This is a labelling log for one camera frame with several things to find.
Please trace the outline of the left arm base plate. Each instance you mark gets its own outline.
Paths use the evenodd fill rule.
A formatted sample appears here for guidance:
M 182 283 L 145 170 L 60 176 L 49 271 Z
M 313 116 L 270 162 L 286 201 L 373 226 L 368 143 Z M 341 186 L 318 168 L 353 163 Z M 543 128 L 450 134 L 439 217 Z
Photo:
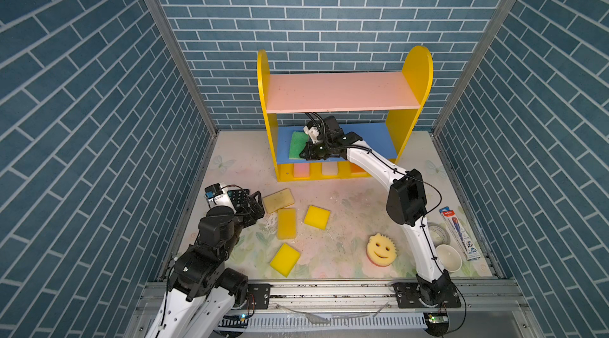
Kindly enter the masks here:
M 234 310 L 265 310 L 271 300 L 271 285 L 269 283 L 253 283 L 240 287 L 236 293 Z

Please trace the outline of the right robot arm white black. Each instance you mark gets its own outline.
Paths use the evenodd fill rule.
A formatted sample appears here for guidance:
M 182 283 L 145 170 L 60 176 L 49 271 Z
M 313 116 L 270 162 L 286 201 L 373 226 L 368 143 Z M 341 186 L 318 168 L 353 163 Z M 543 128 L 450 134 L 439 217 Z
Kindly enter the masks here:
M 375 152 L 357 133 L 344 133 L 333 116 L 308 113 L 309 137 L 299 157 L 307 161 L 342 158 L 363 169 L 388 191 L 388 216 L 404 230 L 416 264 L 418 293 L 423 304 L 442 306 L 461 294 L 437 256 L 428 228 L 428 184 L 417 170 L 408 171 Z

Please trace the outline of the aluminium front rail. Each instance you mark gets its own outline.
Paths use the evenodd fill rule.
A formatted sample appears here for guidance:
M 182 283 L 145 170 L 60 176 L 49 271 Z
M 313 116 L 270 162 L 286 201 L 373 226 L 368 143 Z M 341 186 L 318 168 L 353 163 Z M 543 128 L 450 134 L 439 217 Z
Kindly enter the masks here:
M 238 337 L 539 337 L 542 330 L 516 282 L 457 279 L 462 307 L 400 309 L 392 285 L 410 279 L 248 280 L 269 283 L 269 308 Z M 146 335 L 166 284 L 151 282 L 126 330 Z

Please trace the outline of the beige pale pink sponge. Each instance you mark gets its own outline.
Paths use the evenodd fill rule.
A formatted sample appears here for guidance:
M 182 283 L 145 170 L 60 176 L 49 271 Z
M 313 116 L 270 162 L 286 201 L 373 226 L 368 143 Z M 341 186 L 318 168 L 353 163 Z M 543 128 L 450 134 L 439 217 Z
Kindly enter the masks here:
M 336 162 L 322 163 L 322 175 L 326 177 L 335 177 L 339 174 L 339 166 Z

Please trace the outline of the pale yellow tan sponge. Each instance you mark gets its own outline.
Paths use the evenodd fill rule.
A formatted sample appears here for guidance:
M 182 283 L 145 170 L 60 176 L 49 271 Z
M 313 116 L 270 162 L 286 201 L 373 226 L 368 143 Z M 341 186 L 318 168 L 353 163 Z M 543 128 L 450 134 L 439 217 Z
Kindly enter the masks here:
M 279 190 L 263 198 L 263 207 L 268 214 L 293 206 L 295 199 L 290 189 Z

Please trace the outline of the bright yellow sponge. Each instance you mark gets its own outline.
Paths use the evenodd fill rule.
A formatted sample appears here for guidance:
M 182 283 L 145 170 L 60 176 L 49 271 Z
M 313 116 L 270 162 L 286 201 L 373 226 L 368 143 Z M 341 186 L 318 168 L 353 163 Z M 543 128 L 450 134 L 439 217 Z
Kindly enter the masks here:
M 326 230 L 330 216 L 331 212 L 327 209 L 309 206 L 304 218 L 304 223 L 317 229 Z
M 288 277 L 301 257 L 301 253 L 288 244 L 283 244 L 271 260 L 271 267 L 284 277 Z

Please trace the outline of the smiley face round sponge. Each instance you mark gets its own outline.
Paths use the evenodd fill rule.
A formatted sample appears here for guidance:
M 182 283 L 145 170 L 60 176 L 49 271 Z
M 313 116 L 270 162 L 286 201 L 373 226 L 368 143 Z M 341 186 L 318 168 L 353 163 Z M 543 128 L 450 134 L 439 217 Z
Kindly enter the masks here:
M 397 250 L 388 236 L 377 233 L 370 237 L 366 245 L 366 255 L 374 265 L 388 267 L 396 260 Z

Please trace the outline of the green sponge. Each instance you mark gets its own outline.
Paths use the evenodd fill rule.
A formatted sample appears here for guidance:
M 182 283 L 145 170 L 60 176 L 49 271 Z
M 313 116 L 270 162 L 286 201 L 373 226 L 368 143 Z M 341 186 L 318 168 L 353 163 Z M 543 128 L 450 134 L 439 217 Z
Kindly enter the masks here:
M 290 138 L 288 157 L 290 160 L 301 160 L 301 153 L 309 142 L 309 136 L 304 132 L 293 132 Z

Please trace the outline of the white bowl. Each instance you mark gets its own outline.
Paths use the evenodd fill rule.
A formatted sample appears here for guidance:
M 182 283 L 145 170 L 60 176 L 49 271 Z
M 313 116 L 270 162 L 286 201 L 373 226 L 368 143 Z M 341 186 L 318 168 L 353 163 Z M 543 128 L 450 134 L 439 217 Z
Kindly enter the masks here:
M 455 273 L 462 269 L 462 257 L 457 249 L 448 244 L 441 244 L 435 250 L 440 262 L 447 271 Z

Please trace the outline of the yellow sponge rectangle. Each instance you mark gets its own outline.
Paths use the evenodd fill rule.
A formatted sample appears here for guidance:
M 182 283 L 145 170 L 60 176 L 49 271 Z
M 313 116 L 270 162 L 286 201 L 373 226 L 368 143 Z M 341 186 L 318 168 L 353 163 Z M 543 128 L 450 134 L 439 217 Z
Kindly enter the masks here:
M 277 238 L 292 240 L 297 236 L 296 209 L 280 209 L 278 211 Z

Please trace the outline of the yellow shelf pink blue boards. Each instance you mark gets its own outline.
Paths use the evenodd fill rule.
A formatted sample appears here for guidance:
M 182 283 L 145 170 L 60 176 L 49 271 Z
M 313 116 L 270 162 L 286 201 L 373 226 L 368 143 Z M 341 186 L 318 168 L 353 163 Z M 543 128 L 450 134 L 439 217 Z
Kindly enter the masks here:
M 352 72 L 323 74 L 272 74 L 267 54 L 257 58 L 259 97 L 270 143 L 274 171 L 280 182 L 354 179 L 350 163 L 341 158 L 329 160 L 290 160 L 290 138 L 298 127 L 280 126 L 280 114 L 330 113 L 334 116 L 351 111 L 385 110 L 381 124 L 356 122 L 340 127 L 353 131 L 372 149 L 393 163 L 398 163 L 414 127 L 428 100 L 434 75 L 432 56 L 423 46 L 414 47 L 404 66 L 394 72 Z M 322 163 L 336 162 L 339 174 L 322 175 Z M 309 163 L 310 177 L 293 177 L 295 163 Z

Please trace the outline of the orange sponge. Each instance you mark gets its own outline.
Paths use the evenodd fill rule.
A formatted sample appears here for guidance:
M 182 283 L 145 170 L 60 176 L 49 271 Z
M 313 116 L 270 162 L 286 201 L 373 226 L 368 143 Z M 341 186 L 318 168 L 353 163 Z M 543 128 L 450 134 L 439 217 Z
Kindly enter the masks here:
M 355 163 L 350 163 L 350 172 L 353 176 L 367 175 L 367 172 Z

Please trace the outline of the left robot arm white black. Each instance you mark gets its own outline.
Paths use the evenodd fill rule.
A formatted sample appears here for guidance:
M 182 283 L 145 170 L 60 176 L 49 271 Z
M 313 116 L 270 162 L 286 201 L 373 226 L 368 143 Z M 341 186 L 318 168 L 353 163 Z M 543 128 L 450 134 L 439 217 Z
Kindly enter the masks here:
M 255 316 L 248 277 L 226 262 L 245 228 L 265 215 L 260 192 L 216 183 L 205 189 L 209 210 L 193 244 L 172 263 L 148 337 L 238 337 Z

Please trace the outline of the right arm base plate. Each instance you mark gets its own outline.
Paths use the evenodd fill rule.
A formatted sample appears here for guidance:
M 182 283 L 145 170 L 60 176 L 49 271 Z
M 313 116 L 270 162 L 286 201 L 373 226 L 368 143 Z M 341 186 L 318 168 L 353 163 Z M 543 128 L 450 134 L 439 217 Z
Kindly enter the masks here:
M 395 282 L 392 287 L 400 309 L 462 307 L 458 288 L 452 282 L 440 285 L 426 282 Z

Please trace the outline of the toothpaste box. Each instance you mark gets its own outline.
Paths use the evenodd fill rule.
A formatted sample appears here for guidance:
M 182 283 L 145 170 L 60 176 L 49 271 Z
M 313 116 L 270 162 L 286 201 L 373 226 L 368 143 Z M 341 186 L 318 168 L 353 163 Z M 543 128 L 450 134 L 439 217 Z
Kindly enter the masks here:
M 463 251 L 468 261 L 479 260 L 482 258 L 479 250 L 476 248 L 471 239 L 466 227 L 460 222 L 458 215 L 449 207 L 442 208 L 439 213 L 442 215 L 449 233 L 455 238 L 458 246 Z

